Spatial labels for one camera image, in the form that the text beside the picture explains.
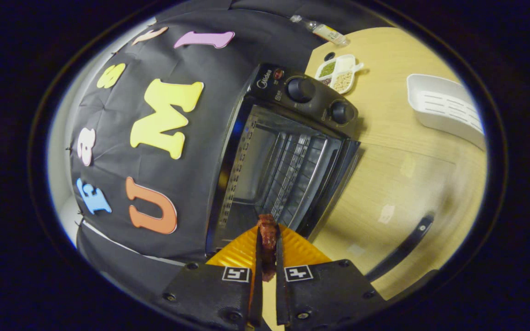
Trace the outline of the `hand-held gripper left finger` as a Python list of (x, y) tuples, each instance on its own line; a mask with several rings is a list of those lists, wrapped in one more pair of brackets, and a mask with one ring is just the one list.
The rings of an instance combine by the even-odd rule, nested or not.
[(162, 307), (201, 330), (259, 327), (263, 285), (261, 232), (242, 233), (206, 263), (188, 263), (164, 288)]

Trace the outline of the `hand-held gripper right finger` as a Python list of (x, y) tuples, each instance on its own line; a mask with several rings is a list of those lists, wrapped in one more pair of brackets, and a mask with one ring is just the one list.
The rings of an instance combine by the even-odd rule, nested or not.
[(387, 307), (351, 260), (333, 261), (294, 230), (283, 225), (277, 229), (278, 325), (341, 329)]

